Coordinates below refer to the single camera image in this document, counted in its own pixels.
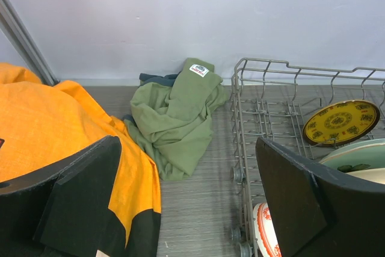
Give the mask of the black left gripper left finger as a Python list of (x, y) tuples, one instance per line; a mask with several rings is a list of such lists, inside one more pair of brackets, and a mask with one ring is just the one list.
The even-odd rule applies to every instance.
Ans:
[(50, 247), (96, 256), (120, 161), (118, 137), (1, 182), (1, 256), (37, 256)]

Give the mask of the light green flower plate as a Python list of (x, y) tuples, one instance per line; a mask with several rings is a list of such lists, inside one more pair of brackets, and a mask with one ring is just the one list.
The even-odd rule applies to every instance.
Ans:
[(320, 163), (344, 173), (384, 168), (384, 139), (346, 145), (325, 156)]

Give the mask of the cream bird painted plate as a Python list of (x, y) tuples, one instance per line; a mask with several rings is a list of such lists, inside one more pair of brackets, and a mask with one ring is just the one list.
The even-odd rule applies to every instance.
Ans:
[(385, 184), (385, 168), (359, 170), (349, 172), (348, 175), (379, 184)]

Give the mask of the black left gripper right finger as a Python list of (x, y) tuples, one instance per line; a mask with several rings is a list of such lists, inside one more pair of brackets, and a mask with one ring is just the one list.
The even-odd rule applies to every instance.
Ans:
[(256, 141), (282, 256), (384, 256), (384, 185)]

